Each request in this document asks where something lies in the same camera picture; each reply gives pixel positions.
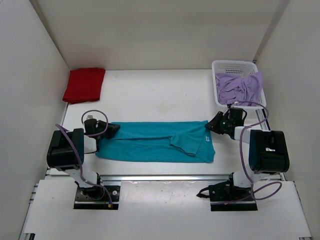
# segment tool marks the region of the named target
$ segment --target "plastic basket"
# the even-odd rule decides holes
[[[240,75],[241,77],[247,77],[250,74],[254,74],[256,72],[258,72],[258,69],[257,69],[257,66],[253,62],[232,61],[232,60],[216,60],[216,61],[214,61],[212,63],[212,78],[213,78],[215,103],[221,108],[227,108],[227,105],[221,104],[218,101],[217,85],[216,85],[216,74],[217,73],[235,74],[235,75]],[[259,103],[262,104],[263,106],[267,105],[263,88],[261,89]],[[237,108],[242,108],[242,109],[249,110],[249,111],[262,109],[261,106],[237,106]]]

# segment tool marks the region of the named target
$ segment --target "white platform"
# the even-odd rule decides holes
[[[73,209],[71,178],[41,180],[25,233],[34,240],[298,240],[310,237],[293,182],[257,203],[258,211],[211,212],[196,194],[206,181],[121,183],[119,210]],[[258,182],[256,188],[266,182]],[[265,188],[262,197],[274,191]]]
[[[106,71],[100,101],[69,104],[63,126],[82,128],[81,115],[92,109],[105,112],[110,122],[210,121],[220,110],[210,69]],[[100,113],[93,115],[104,119]],[[245,123],[257,121],[253,112]],[[211,136],[216,152],[213,163],[126,162],[94,154],[86,155],[85,161],[101,175],[219,175],[239,170],[239,142],[227,135]],[[245,156],[248,149],[244,144]],[[52,169],[50,174],[63,173]]]

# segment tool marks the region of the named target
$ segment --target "teal cloth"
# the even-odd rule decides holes
[[[120,130],[101,141],[96,155],[130,162],[212,163],[215,150],[206,123],[113,122]]]

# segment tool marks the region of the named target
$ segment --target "purple cloth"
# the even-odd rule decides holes
[[[217,73],[215,75],[217,98],[220,104],[233,104],[236,101],[259,102],[264,77],[262,71],[247,77],[231,73]],[[242,102],[237,105],[255,106],[255,104]]]

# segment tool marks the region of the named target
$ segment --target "purple cable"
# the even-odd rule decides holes
[[[72,150],[73,150],[73,152],[74,152],[74,154],[75,154],[75,157],[76,157],[76,159],[77,159],[77,161],[78,161],[79,168],[80,168],[80,178],[81,178],[81,180],[84,181],[84,182],[85,182],[86,184],[88,184],[88,185],[102,188],[103,191],[108,195],[108,197],[109,197],[109,204],[111,205],[111,208],[112,208],[112,199],[111,199],[111,195],[110,195],[108,189],[107,189],[105,186],[102,186],[102,185],[99,185],[99,184],[94,184],[94,183],[92,183],[92,182],[89,182],[89,181],[87,181],[87,180],[84,178],[84,176],[83,176],[83,168],[82,168],[82,163],[81,163],[81,159],[80,159],[79,153],[78,153],[78,151],[77,151],[74,143],[72,142],[72,140],[71,140],[70,137],[68,136],[68,134],[67,134],[67,132],[66,132],[67,130],[66,130],[64,127],[60,126],[59,124],[56,124],[55,126],[61,131],[62,135],[63,135],[63,136],[65,137],[65,139],[68,141],[68,143],[70,144],[70,146],[71,146],[71,148],[72,148]]]
[[[254,127],[254,126],[257,126],[257,125],[262,124],[262,123],[264,123],[265,121],[267,121],[267,119],[268,119],[268,117],[269,117],[269,111],[268,111],[268,109],[267,109],[265,106],[263,106],[263,105],[260,104],[260,103],[254,102],[254,101],[236,101],[235,103],[237,103],[237,102],[238,102],[238,103],[251,103],[251,104],[256,104],[256,105],[262,107],[262,108],[266,111],[266,117],[265,117],[263,120],[261,120],[261,121],[259,121],[259,122],[257,122],[257,123],[251,124],[251,125],[249,125],[249,126],[245,126],[245,127],[242,129],[241,133],[240,133],[240,141],[239,141],[240,143],[239,143],[239,146],[240,146],[241,165],[242,165],[242,168],[243,168],[243,171],[244,171],[244,174],[245,174],[246,178],[247,178],[247,179],[250,181],[250,183],[251,183],[251,191],[250,191],[251,193],[250,193],[250,195],[248,195],[248,196],[246,196],[246,197],[244,197],[244,198],[238,199],[238,200],[215,202],[215,203],[211,203],[212,205],[235,204],[236,202],[243,201],[243,200],[249,198],[250,196],[252,197],[252,199],[254,199],[254,200],[256,200],[256,201],[257,201],[257,200],[265,200],[265,199],[268,199],[268,198],[272,197],[272,196],[275,195],[277,192],[279,192],[280,189],[281,189],[281,187],[282,187],[282,182],[280,182],[280,181],[274,181],[274,182],[270,182],[270,183],[268,183],[268,184],[266,184],[266,185],[264,185],[264,186],[262,186],[262,187],[260,187],[260,188],[258,188],[257,190],[254,191],[254,181],[250,178],[250,176],[249,176],[249,174],[248,174],[248,172],[247,172],[247,170],[246,170],[244,153],[243,153],[243,148],[242,148],[242,147],[243,147],[243,137],[244,137],[244,133],[245,133],[245,131],[246,131],[247,129],[249,129],[249,128],[251,128],[251,127]],[[271,193],[271,194],[268,195],[268,196],[261,197],[261,198],[256,198],[256,197],[255,197],[255,193],[261,191],[262,189],[264,189],[264,188],[266,188],[266,187],[269,187],[269,186],[271,186],[271,185],[274,185],[274,184],[279,184],[279,187],[278,187],[273,193]]]
[[[89,110],[89,111],[86,111],[84,114],[82,114],[81,116],[81,123],[84,124],[84,116],[87,114],[87,113],[91,113],[91,112],[98,112],[98,113],[101,113],[104,117],[105,117],[105,122],[106,122],[106,125],[105,125],[105,129],[102,131],[102,132],[98,132],[98,133],[95,133],[95,134],[90,134],[90,135],[87,135],[88,137],[96,137],[96,136],[99,136],[101,134],[104,134],[107,129],[108,129],[108,125],[109,125],[109,121],[108,121],[108,118],[107,118],[107,115],[100,111],[100,110],[96,110],[96,109],[93,109],[93,110]]]

